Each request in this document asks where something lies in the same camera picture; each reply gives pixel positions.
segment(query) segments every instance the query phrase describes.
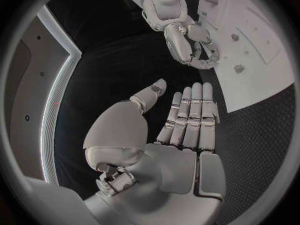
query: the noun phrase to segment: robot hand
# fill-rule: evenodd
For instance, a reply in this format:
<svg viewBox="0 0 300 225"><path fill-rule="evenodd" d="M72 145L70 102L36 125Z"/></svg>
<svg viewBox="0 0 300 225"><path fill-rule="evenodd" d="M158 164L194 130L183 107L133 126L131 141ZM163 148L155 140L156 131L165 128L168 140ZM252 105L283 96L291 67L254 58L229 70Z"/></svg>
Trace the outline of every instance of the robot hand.
<svg viewBox="0 0 300 225"><path fill-rule="evenodd" d="M215 150L215 124L219 123L217 104L213 102L213 87L196 82L183 94L176 92L167 121L157 137L157 143L174 145L194 151Z"/></svg>
<svg viewBox="0 0 300 225"><path fill-rule="evenodd" d="M142 10L142 16L157 32L164 32L166 45L173 58L181 64L206 70L218 60L218 49L207 30L188 16L185 0L133 0ZM193 47L185 35L193 41ZM200 59L201 45L206 48L208 60Z"/></svg>
<svg viewBox="0 0 300 225"><path fill-rule="evenodd" d="M166 89L165 80L158 80L108 108L88 131L83 144L85 158L91 168L102 172L97 180L101 191L114 195L134 184L133 176L124 168L136 164L144 154L148 126L142 114Z"/></svg>

